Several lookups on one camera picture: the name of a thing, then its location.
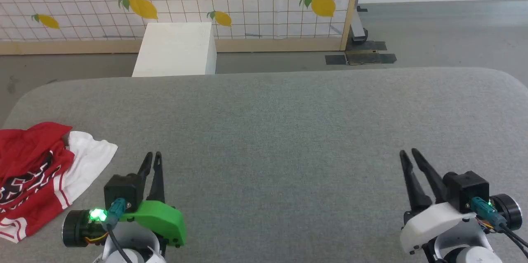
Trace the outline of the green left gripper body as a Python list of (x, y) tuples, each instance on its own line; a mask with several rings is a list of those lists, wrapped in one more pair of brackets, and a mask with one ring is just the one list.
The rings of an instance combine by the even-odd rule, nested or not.
[(183, 214), (156, 200), (142, 201), (137, 211), (125, 213), (120, 222), (136, 222), (168, 241), (168, 245), (182, 247), (186, 245), (186, 227)]

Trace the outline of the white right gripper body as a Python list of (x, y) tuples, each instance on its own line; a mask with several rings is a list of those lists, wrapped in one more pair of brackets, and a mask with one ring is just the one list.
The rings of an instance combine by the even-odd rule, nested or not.
[(447, 249), (480, 245), (480, 225), (474, 213), (460, 213), (449, 203), (434, 204), (411, 218), (400, 233), (405, 253), (432, 241), (432, 253), (443, 255)]

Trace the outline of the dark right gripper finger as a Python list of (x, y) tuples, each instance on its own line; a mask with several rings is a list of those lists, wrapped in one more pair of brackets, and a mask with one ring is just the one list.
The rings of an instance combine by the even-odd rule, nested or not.
[(411, 211), (421, 212), (426, 210), (432, 205), (432, 200), (425, 194), (420, 182), (417, 180), (413, 171), (413, 164), (407, 153), (404, 150), (401, 150), (399, 156)]
[(411, 149), (412, 155), (415, 158), (417, 167), (424, 173), (426, 176), (430, 188), (435, 197), (435, 203), (444, 203), (446, 201), (446, 186), (443, 183), (443, 179), (439, 173), (432, 167), (432, 165), (426, 160), (426, 158), (417, 150), (416, 148)]

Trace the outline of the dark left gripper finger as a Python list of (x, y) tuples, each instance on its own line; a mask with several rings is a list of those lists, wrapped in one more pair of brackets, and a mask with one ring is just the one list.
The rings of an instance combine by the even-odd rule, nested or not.
[(144, 189), (145, 189), (146, 179), (151, 171), (152, 161), (153, 161), (153, 153), (147, 152), (138, 170), (138, 179), (139, 179), (138, 181), (138, 200), (139, 201), (143, 201), (144, 199)]
[(155, 154), (153, 161), (153, 181), (147, 200), (165, 203), (163, 160), (160, 152)]

